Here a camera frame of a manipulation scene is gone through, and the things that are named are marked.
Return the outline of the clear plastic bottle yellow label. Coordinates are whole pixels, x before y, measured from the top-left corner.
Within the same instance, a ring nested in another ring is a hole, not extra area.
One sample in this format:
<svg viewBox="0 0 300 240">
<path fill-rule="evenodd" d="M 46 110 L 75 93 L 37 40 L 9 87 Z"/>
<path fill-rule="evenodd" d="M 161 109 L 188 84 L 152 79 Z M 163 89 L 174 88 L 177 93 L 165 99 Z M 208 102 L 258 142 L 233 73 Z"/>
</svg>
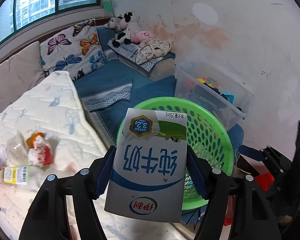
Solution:
<svg viewBox="0 0 300 240">
<path fill-rule="evenodd" d="M 3 167 L 0 171 L 0 183 L 37 191 L 44 176 L 44 171 L 36 166 Z"/>
</svg>

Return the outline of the clear round plastic container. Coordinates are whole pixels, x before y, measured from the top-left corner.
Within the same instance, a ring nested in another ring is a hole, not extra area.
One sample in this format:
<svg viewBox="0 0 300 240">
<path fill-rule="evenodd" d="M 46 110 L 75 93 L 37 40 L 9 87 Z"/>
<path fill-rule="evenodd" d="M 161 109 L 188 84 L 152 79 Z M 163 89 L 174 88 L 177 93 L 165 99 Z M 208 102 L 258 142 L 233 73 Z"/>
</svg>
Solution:
<svg viewBox="0 0 300 240">
<path fill-rule="evenodd" d="M 7 157 L 14 166 L 27 166 L 29 147 L 20 131 L 7 141 Z"/>
</svg>

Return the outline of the white blue milk carton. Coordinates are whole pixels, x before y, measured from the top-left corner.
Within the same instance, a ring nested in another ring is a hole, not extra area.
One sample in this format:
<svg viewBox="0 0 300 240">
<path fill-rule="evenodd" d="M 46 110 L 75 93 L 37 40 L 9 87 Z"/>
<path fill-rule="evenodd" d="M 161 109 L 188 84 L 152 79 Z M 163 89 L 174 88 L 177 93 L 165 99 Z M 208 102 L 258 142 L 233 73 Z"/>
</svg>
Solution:
<svg viewBox="0 0 300 240">
<path fill-rule="evenodd" d="M 187 115 L 129 108 L 104 209 L 153 222 L 178 222 L 186 170 Z"/>
</svg>

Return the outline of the red stool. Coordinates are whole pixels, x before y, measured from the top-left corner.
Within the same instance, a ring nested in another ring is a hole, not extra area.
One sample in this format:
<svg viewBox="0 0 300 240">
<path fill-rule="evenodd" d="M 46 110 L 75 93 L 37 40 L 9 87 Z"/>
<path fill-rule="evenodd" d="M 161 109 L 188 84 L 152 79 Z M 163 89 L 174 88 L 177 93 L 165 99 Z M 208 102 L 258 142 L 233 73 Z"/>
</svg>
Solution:
<svg viewBox="0 0 300 240">
<path fill-rule="evenodd" d="M 264 174 L 258 175 L 255 178 L 255 180 L 258 186 L 260 187 L 261 191 L 263 192 L 267 192 L 270 189 L 273 182 L 275 181 L 274 177 L 271 175 L 270 172 L 266 172 Z M 223 223 L 224 226 L 229 226 L 232 224 L 234 210 L 235 210 L 235 196 L 229 196 L 227 211 Z"/>
</svg>

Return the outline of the orange peel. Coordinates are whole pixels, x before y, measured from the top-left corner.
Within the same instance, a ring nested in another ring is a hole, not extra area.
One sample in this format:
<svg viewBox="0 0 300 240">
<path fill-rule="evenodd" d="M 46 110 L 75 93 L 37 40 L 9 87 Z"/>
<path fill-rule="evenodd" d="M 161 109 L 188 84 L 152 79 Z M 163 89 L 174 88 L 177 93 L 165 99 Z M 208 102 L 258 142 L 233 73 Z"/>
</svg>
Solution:
<svg viewBox="0 0 300 240">
<path fill-rule="evenodd" d="M 42 133 L 42 132 L 32 133 L 32 135 L 28 139 L 26 139 L 26 144 L 29 148 L 34 148 L 34 142 L 37 137 L 45 138 L 45 133 Z"/>
</svg>

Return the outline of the white quilted blanket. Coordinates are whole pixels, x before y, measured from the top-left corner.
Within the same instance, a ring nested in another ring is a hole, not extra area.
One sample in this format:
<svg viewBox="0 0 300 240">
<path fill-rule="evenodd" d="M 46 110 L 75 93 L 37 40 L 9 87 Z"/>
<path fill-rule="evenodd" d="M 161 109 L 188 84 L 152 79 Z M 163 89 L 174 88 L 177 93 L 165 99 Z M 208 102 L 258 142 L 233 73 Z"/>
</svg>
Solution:
<svg viewBox="0 0 300 240">
<path fill-rule="evenodd" d="M 18 239 L 51 173 L 73 175 L 106 148 L 87 121 L 68 72 L 57 71 L 0 113 L 0 229 Z"/>
</svg>

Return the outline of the green plastic basket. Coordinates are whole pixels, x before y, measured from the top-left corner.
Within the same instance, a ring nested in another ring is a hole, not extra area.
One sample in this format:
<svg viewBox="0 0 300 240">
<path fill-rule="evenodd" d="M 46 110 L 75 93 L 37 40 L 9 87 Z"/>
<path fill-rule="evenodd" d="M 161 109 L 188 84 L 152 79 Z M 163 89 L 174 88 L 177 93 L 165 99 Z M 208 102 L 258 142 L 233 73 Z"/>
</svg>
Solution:
<svg viewBox="0 0 300 240">
<path fill-rule="evenodd" d="M 187 146 L 191 146 L 194 153 L 199 158 L 207 160 L 211 167 L 218 168 L 227 175 L 232 174 L 234 154 L 229 136 L 223 125 L 206 109 L 189 100 L 175 97 L 149 99 L 133 108 L 186 114 Z M 119 129 L 117 144 L 123 123 Z M 201 207 L 206 203 L 207 200 L 201 197 L 194 188 L 190 174 L 186 169 L 183 210 Z"/>
</svg>

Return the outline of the clear storage box with toys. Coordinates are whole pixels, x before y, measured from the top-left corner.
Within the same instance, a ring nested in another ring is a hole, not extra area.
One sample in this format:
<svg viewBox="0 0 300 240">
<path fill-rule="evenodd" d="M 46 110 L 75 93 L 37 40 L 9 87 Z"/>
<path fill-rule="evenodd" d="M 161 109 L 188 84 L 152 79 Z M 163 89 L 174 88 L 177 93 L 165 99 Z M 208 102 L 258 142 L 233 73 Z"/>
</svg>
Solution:
<svg viewBox="0 0 300 240">
<path fill-rule="evenodd" d="M 251 113 L 253 94 L 216 67 L 199 61 L 176 65 L 174 96 L 213 114 L 228 131 Z"/>
</svg>

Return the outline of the blue patterned mat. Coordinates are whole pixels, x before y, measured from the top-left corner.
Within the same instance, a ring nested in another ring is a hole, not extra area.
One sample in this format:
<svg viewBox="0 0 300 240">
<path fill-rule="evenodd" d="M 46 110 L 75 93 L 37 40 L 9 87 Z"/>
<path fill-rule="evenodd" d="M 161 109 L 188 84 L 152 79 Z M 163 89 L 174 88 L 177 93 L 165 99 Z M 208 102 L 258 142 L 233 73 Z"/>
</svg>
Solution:
<svg viewBox="0 0 300 240">
<path fill-rule="evenodd" d="M 133 83 L 126 82 L 122 85 L 82 97 L 83 103 L 89 111 L 98 111 L 108 108 L 121 100 L 130 100 Z"/>
</svg>

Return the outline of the grey cushion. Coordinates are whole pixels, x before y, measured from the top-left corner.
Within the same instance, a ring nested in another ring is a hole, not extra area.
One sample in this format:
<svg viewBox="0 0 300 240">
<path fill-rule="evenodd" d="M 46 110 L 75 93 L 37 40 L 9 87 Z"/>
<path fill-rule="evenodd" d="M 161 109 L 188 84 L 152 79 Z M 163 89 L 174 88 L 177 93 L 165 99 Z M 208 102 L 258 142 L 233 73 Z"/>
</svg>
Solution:
<svg viewBox="0 0 300 240">
<path fill-rule="evenodd" d="M 44 79 L 38 41 L 1 63 L 0 113 Z"/>
</svg>

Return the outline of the right butterfly pillow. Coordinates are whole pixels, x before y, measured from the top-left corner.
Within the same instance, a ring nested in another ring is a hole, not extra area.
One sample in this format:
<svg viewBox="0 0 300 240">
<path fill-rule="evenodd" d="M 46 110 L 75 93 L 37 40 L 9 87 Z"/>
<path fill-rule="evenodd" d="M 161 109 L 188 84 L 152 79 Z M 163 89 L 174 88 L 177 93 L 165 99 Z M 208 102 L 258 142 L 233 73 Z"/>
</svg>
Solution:
<svg viewBox="0 0 300 240">
<path fill-rule="evenodd" d="M 103 67 L 106 56 L 97 33 L 97 20 L 89 19 L 60 31 L 40 44 L 40 58 L 46 76 L 67 71 L 73 81 Z"/>
</svg>

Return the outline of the pink plush toy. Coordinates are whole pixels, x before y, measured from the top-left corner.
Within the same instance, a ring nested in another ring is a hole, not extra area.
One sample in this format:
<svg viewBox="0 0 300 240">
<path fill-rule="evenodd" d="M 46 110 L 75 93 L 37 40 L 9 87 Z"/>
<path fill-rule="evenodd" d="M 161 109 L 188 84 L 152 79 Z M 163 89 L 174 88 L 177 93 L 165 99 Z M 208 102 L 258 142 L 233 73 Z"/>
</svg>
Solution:
<svg viewBox="0 0 300 240">
<path fill-rule="evenodd" d="M 154 34 L 150 31 L 140 30 L 140 31 L 133 31 L 131 34 L 131 41 L 133 43 L 139 44 L 149 38 L 153 37 Z"/>
</svg>

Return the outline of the cow plush toy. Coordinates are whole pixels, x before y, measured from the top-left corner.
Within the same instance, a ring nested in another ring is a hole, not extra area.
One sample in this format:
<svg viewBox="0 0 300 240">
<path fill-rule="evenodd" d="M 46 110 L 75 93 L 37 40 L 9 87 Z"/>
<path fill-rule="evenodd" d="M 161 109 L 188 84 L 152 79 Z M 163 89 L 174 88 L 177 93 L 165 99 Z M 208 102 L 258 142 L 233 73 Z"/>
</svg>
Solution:
<svg viewBox="0 0 300 240">
<path fill-rule="evenodd" d="M 128 11 L 123 15 L 112 17 L 104 27 L 115 31 L 115 39 L 112 41 L 112 45 L 115 48 L 121 46 L 121 44 L 131 43 L 131 34 L 129 31 L 129 24 L 133 22 L 133 12 Z"/>
</svg>

